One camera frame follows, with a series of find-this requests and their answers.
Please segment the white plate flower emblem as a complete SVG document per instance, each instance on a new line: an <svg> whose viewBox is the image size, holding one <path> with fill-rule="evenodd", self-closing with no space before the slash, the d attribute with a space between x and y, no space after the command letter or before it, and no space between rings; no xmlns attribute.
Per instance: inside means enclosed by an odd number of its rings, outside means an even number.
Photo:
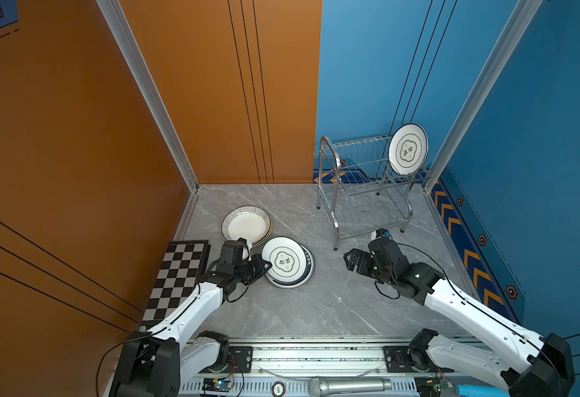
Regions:
<svg viewBox="0 0 580 397"><path fill-rule="evenodd" d="M303 249L291 238L271 238L265 243L261 255L272 264L269 271L277 281L298 281L307 269Z"/></svg>

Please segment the white deep plate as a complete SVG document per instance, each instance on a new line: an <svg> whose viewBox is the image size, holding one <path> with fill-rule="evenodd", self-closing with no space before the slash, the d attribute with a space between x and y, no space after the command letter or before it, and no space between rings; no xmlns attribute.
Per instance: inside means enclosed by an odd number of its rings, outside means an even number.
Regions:
<svg viewBox="0 0 580 397"><path fill-rule="evenodd" d="M227 241L236 241L245 238L258 246L260 239L268 231L271 223L268 213L255 206L243 206L231 211L221 225L222 235Z"/></svg>

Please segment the silver wire dish rack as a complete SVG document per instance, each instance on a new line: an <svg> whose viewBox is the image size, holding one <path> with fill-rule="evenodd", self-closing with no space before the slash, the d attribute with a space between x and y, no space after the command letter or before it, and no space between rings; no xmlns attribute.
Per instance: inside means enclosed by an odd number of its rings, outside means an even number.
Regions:
<svg viewBox="0 0 580 397"><path fill-rule="evenodd" d="M335 143L322 137L314 183L316 207L326 211L333 246L385 228L405 232L413 218L412 188L428 179L427 169L400 175L388 158L390 137L369 137Z"/></svg>

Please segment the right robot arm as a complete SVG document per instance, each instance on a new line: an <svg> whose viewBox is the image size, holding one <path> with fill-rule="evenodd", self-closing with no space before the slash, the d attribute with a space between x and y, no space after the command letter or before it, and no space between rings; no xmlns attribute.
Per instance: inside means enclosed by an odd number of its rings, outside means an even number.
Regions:
<svg viewBox="0 0 580 397"><path fill-rule="evenodd" d="M384 229L367 250L344 255L348 271L395 289L462 327L486 348L453 342L423 329L408 347L412 368L452 369L483 381L510 396L567 396L575 384L571 347L551 333L543 337L498 314L462 291L437 261L411 262Z"/></svg>

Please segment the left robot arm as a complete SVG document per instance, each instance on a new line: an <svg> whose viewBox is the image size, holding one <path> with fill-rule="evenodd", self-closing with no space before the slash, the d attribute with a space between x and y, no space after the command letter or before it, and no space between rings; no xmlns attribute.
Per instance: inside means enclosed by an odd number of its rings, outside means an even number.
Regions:
<svg viewBox="0 0 580 397"><path fill-rule="evenodd" d="M182 383L202 370L224 367L229 355L227 336L205 331L191 338L239 284L248 287L271 268L270 261L250 252L245 239L225 242L220 258L172 314L119 344L122 350L108 395L177 396Z"/></svg>

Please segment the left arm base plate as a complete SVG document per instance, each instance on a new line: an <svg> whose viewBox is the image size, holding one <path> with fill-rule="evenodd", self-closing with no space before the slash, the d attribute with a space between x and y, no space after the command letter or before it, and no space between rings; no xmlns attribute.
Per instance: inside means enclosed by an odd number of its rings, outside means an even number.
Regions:
<svg viewBox="0 0 580 397"><path fill-rule="evenodd" d="M201 374L220 373L228 374L233 371L233 365L237 365L244 374L249 374L253 364L253 347L250 346L230 346L227 361L223 367L213 365L206 367L199 372Z"/></svg>

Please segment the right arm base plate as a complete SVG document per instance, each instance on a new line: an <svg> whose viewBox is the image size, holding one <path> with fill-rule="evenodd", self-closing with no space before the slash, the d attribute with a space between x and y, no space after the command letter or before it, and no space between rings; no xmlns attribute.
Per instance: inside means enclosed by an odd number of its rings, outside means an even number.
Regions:
<svg viewBox="0 0 580 397"><path fill-rule="evenodd" d="M438 367L423 351L405 346L383 347L384 361L389 373L417 372L436 373Z"/></svg>

